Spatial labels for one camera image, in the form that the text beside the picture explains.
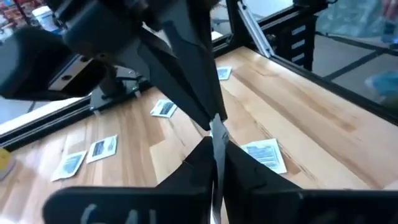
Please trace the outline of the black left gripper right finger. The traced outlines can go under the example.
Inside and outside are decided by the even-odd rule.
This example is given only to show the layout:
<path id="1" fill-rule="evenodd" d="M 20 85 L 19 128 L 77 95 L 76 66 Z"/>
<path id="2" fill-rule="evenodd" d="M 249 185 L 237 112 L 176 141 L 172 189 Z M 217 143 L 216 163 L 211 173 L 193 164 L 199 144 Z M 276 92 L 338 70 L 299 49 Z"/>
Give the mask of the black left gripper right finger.
<path id="1" fill-rule="evenodd" d="M 397 223 L 395 190 L 303 189 L 233 142 L 223 194 L 230 223 Z"/>

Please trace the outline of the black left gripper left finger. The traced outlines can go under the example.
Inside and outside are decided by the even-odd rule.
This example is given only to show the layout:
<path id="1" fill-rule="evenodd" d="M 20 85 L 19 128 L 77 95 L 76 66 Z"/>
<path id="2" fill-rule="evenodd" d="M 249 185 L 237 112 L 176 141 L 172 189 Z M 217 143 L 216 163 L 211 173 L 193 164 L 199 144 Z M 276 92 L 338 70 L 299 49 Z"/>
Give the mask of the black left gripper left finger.
<path id="1" fill-rule="evenodd" d="M 73 186 L 53 193 L 45 223 L 209 223 L 213 144 L 203 138 L 155 187 Z"/>

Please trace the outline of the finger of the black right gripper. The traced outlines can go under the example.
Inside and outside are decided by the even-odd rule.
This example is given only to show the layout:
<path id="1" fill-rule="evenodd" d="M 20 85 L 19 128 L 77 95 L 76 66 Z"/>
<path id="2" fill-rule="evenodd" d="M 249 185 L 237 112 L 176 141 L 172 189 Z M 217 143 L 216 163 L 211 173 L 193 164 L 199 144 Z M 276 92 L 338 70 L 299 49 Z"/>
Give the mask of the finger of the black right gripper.
<path id="1" fill-rule="evenodd" d="M 137 70 L 201 128 L 210 130 L 210 116 L 194 94 L 171 48 L 148 30 L 139 31 Z"/>
<path id="2" fill-rule="evenodd" d="M 161 21 L 184 75 L 210 119 L 228 118 L 216 71 L 211 39 L 213 0 L 162 1 Z"/>

